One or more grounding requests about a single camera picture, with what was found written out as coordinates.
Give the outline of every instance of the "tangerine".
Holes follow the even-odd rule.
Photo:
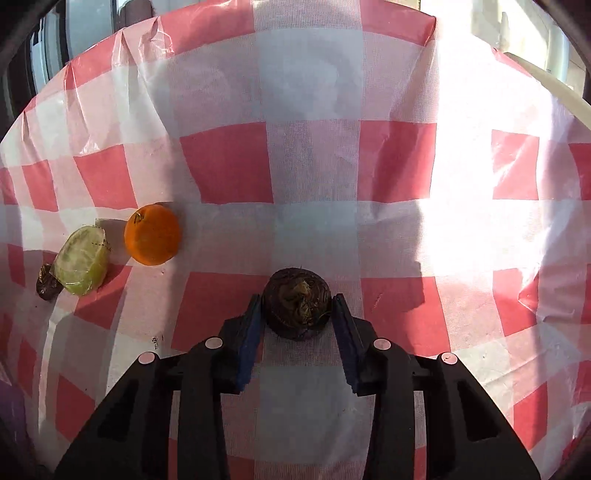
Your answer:
[[[153,204],[136,211],[125,225],[125,248],[143,265],[161,265],[178,252],[181,228],[168,208]]]

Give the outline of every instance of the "red and white tablecloth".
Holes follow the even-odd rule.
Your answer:
[[[433,17],[213,0],[146,20],[67,65],[0,155],[0,356],[51,468],[141,352],[214,335],[289,266],[408,351],[455,352],[543,478],[590,423],[591,132]],[[122,220],[154,202],[184,239],[145,267]],[[97,218],[105,285],[43,302],[39,267]],[[246,392],[223,399],[232,478],[360,478],[372,406],[330,327],[297,344],[266,331]],[[174,454],[174,423],[170,437]]]

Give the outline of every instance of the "white pipe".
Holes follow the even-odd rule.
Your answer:
[[[546,71],[562,83],[566,82],[569,69],[569,39],[560,27],[553,22],[548,31],[548,56]]]

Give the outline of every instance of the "small dark beet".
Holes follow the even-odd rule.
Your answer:
[[[275,272],[262,292],[267,325],[289,340],[318,335],[330,317],[330,289],[314,272],[283,268]]]
[[[53,301],[64,289],[64,285],[59,283],[57,279],[51,275],[51,264],[46,263],[39,271],[37,278],[37,295],[45,301]]]

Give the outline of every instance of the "green vegetable in plastic wrap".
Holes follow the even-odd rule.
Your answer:
[[[105,231],[83,226],[70,235],[51,267],[51,275],[74,295],[82,296],[103,283],[109,262]]]

